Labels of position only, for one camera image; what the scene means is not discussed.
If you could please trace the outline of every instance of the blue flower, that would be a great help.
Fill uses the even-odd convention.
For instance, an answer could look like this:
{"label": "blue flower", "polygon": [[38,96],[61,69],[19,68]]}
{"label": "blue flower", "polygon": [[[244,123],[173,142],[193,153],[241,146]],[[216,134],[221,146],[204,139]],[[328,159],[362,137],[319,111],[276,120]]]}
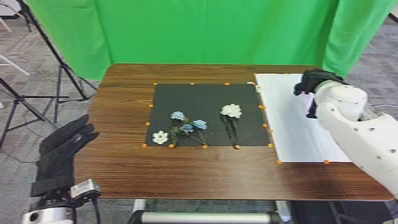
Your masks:
{"label": "blue flower", "polygon": [[184,115],[182,115],[182,112],[180,111],[175,111],[172,114],[170,114],[170,119],[175,119],[179,121],[184,120]]}
{"label": "blue flower", "polygon": [[189,124],[184,124],[179,127],[179,130],[184,132],[184,134],[188,134],[189,132],[193,132],[193,126]]}
{"label": "blue flower", "polygon": [[202,121],[202,120],[195,120],[191,122],[191,125],[202,130],[205,130],[205,128],[207,128],[205,121]]}

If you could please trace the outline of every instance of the wooden table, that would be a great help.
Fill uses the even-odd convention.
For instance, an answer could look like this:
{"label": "wooden table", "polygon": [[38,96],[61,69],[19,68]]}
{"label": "wooden table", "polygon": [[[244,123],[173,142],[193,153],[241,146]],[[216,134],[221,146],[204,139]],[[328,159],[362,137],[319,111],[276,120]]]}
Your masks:
{"label": "wooden table", "polygon": [[390,200],[351,163],[276,164],[266,147],[145,147],[152,83],[244,83],[253,73],[310,66],[140,65],[109,67],[90,105],[101,132],[76,156],[76,179],[92,178],[104,198]]}

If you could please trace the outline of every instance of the black mat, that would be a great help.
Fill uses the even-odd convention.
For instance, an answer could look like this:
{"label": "black mat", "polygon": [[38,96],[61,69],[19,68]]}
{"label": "black mat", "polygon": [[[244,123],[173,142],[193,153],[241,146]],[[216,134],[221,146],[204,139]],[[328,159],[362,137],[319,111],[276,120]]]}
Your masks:
{"label": "black mat", "polygon": [[[149,128],[145,144],[152,142],[152,133],[159,130],[168,132],[170,114],[180,111],[189,120],[204,120],[207,129],[204,138],[207,145],[230,146],[225,126],[220,121],[220,110],[228,104],[237,104],[241,117],[237,121],[237,144],[241,146],[264,146],[268,144],[268,134],[262,128],[262,114],[259,110],[259,98],[252,85],[216,85],[216,84],[157,84],[152,98],[152,111],[149,118]],[[188,137],[177,138],[177,146],[200,145]]]}

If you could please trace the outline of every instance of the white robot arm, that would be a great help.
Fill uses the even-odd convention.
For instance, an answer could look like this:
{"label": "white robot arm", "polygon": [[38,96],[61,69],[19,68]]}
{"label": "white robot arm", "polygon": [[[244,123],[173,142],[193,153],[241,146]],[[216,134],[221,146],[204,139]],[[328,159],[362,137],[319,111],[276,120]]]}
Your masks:
{"label": "white robot arm", "polygon": [[316,117],[339,148],[398,198],[398,121],[367,104],[365,92],[342,81],[312,84]]}

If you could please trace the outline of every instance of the white flower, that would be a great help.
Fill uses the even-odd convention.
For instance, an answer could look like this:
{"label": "white flower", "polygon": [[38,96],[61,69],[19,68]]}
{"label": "white flower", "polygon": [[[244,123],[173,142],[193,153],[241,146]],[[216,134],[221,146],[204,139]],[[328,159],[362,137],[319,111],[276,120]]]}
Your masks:
{"label": "white flower", "polygon": [[220,114],[227,115],[228,117],[239,118],[239,115],[241,115],[239,105],[236,105],[236,104],[225,105],[221,107]]}
{"label": "white flower", "polygon": [[157,133],[152,133],[152,142],[161,145],[168,140],[166,136],[168,136],[168,133],[164,133],[163,131],[157,131]]}

